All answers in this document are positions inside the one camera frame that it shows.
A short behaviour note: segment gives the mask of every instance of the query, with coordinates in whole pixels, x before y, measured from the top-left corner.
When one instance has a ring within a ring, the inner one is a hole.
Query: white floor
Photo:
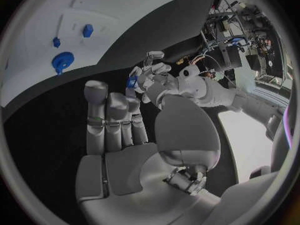
[[[272,141],[266,128],[243,112],[226,111],[219,118],[231,144],[238,181],[246,182],[253,170],[271,164]]]

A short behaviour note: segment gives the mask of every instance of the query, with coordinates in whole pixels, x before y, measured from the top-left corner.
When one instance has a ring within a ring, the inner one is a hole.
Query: robotic hand
[[[195,64],[185,67],[177,77],[168,73],[170,65],[163,62],[152,65],[154,59],[163,57],[162,51],[148,52],[143,68],[136,66],[129,74],[127,87],[143,93],[143,103],[152,102],[162,109],[164,96],[173,94],[189,98],[199,107],[232,107],[236,95],[243,97],[236,89],[226,89],[215,80],[199,76],[209,71],[200,72]]]

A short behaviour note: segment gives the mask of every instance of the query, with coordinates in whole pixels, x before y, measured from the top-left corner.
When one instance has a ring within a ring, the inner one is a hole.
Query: cable
[[[211,58],[212,60],[214,60],[215,61],[215,63],[219,66],[219,68],[222,70],[222,67],[221,67],[221,65],[220,65],[220,63],[216,60],[216,59],[214,59],[212,56],[210,56],[210,55],[204,55],[205,57],[208,57],[208,58]],[[229,79],[229,77],[227,77],[226,75],[225,75],[225,71],[223,72],[223,76],[235,87],[235,88],[237,88],[237,85],[235,85],[230,79]]]

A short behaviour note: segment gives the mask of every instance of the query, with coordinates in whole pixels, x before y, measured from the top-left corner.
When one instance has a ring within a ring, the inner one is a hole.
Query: wire
[[[212,60],[214,60],[215,61],[215,63],[219,66],[219,68],[222,70],[222,67],[221,67],[221,65],[220,65],[220,63],[216,60],[216,59],[214,59],[212,56],[210,56],[210,55],[204,55],[205,57],[208,57],[208,58],[211,58]],[[225,75],[225,72],[223,72],[223,76],[236,88],[237,87],[237,85],[235,85],[230,79],[229,79],[229,77],[227,77],[226,75]]]

